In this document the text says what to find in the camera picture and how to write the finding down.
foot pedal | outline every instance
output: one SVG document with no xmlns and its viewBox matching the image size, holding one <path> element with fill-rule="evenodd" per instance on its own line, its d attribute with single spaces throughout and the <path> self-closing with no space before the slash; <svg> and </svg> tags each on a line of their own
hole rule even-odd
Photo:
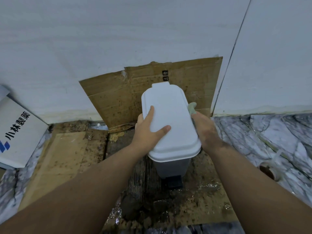
<svg viewBox="0 0 312 234">
<path fill-rule="evenodd" d="M 166 183 L 168 189 L 170 190 L 183 188 L 183 181 L 181 176 L 166 177 Z"/>
</svg>

blue and red logo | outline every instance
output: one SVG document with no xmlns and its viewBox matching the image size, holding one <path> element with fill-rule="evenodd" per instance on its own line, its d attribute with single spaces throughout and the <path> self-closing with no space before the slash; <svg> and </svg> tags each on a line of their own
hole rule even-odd
<svg viewBox="0 0 312 234">
<path fill-rule="evenodd" d="M 5 142 L 4 145 L 0 141 L 0 151 L 3 153 L 5 150 L 9 150 L 10 144 L 9 142 Z"/>
</svg>

person's left hand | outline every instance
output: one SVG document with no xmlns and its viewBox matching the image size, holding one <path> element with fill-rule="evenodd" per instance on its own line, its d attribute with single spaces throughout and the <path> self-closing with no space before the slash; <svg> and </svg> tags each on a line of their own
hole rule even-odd
<svg viewBox="0 0 312 234">
<path fill-rule="evenodd" d="M 153 120 L 153 115 L 154 106 L 151 106 L 145 120 L 143 120 L 143 115 L 140 114 L 138 116 L 138 122 L 135 124 L 135 135 L 131 142 L 131 146 L 138 149 L 140 155 L 142 156 L 151 151 L 156 146 L 158 141 L 171 129 L 171 126 L 167 125 L 156 132 L 151 132 L 149 127 Z"/>
</svg>

wall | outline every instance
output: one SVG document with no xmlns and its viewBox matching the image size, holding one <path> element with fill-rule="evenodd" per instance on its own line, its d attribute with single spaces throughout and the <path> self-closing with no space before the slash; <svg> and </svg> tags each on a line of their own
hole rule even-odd
<svg viewBox="0 0 312 234">
<path fill-rule="evenodd" d="M 215 116 L 312 111 L 312 0 L 251 0 Z"/>
<path fill-rule="evenodd" d="M 249 1 L 0 0 L 0 84 L 55 123 L 100 120 L 78 81 L 124 66 L 219 55 L 222 80 Z"/>
</svg>

white trash can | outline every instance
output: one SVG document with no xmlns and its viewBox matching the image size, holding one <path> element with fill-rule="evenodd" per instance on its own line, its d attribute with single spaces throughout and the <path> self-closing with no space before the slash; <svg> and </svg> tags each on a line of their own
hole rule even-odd
<svg viewBox="0 0 312 234">
<path fill-rule="evenodd" d="M 149 153 L 158 175 L 162 179 L 184 176 L 190 159 L 200 152 L 201 142 L 183 90 L 169 82 L 156 83 L 142 94 L 141 100 L 143 118 L 149 113 L 150 106 L 155 108 L 150 126 L 152 132 L 171 126 L 171 130 Z"/>
</svg>

